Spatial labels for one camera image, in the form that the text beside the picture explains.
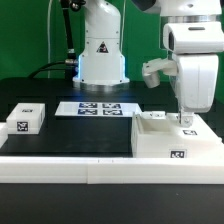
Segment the small white block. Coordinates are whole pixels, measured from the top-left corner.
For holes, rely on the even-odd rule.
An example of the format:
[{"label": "small white block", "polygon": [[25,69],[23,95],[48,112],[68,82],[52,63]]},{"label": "small white block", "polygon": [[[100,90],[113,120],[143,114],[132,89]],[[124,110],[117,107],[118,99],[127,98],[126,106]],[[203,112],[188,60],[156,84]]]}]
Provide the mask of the small white block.
[{"label": "small white block", "polygon": [[45,104],[18,103],[6,119],[8,134],[38,134],[45,117]]},{"label": "small white block", "polygon": [[4,145],[8,139],[7,124],[0,123],[0,148]]}]

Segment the white base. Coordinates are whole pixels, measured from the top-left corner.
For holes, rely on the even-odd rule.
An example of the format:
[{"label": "white base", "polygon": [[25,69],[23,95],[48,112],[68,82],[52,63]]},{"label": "white base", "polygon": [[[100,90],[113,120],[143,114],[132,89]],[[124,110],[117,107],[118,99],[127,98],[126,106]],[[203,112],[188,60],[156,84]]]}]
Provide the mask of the white base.
[{"label": "white base", "polygon": [[0,157],[0,183],[224,184],[223,159]]},{"label": "white base", "polygon": [[0,148],[4,145],[8,139],[7,124],[0,123]]},{"label": "white base", "polygon": [[132,151],[136,158],[224,159],[222,139],[198,115],[190,128],[181,127],[177,114],[144,112],[134,115]]},{"label": "white base", "polygon": [[45,104],[18,103],[8,116],[8,134],[38,134],[45,117]]}]

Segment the warning label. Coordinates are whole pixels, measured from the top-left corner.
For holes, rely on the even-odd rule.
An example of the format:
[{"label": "warning label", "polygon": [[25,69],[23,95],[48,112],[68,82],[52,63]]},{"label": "warning label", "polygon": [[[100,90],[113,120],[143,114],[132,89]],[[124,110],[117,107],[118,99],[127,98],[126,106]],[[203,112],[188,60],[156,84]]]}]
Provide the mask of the warning label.
[{"label": "warning label", "polygon": [[107,46],[104,42],[102,42],[102,44],[98,48],[97,53],[109,53]]}]

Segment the black cable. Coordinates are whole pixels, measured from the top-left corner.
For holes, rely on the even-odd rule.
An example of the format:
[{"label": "black cable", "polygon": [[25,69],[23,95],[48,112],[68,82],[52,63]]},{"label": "black cable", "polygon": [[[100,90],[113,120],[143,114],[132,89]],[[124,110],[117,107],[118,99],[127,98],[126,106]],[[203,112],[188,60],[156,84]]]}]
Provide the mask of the black cable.
[{"label": "black cable", "polygon": [[54,65],[62,65],[62,64],[64,65],[65,62],[64,62],[64,61],[57,61],[57,62],[52,62],[52,63],[46,64],[46,65],[40,67],[39,69],[37,69],[36,71],[30,73],[30,74],[28,75],[28,78],[29,78],[29,79],[32,79],[32,78],[34,78],[39,72],[42,72],[43,70],[46,71],[46,69],[49,68],[49,67],[51,67],[51,66],[54,66]]},{"label": "black cable", "polygon": [[61,3],[61,8],[62,8],[63,17],[64,17],[66,41],[67,41],[67,48],[68,48],[68,58],[76,59],[76,54],[75,54],[75,50],[74,50],[74,46],[73,46],[71,22],[70,22],[70,17],[69,17],[70,1],[60,0],[60,3]]},{"label": "black cable", "polygon": [[65,21],[65,30],[66,30],[66,39],[67,39],[67,47],[68,49],[74,49],[73,40],[72,40],[72,30],[71,30],[71,23],[69,18],[69,11],[68,9],[63,9],[63,16]]}]

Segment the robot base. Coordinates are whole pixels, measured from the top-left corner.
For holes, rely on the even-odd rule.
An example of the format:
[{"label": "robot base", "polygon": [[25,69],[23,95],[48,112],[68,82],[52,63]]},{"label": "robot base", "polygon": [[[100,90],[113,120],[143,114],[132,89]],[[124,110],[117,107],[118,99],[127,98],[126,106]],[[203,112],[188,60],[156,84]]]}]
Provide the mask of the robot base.
[{"label": "robot base", "polygon": [[223,159],[221,138],[194,115],[190,128],[181,127],[177,114],[143,112],[132,121],[132,151],[135,158]]},{"label": "robot base", "polygon": [[105,84],[97,84],[97,83],[84,83],[84,82],[80,82],[79,79],[74,78],[73,87],[87,90],[87,91],[95,91],[95,92],[114,92],[118,90],[128,89],[129,79],[124,80],[122,83],[105,85]]}]

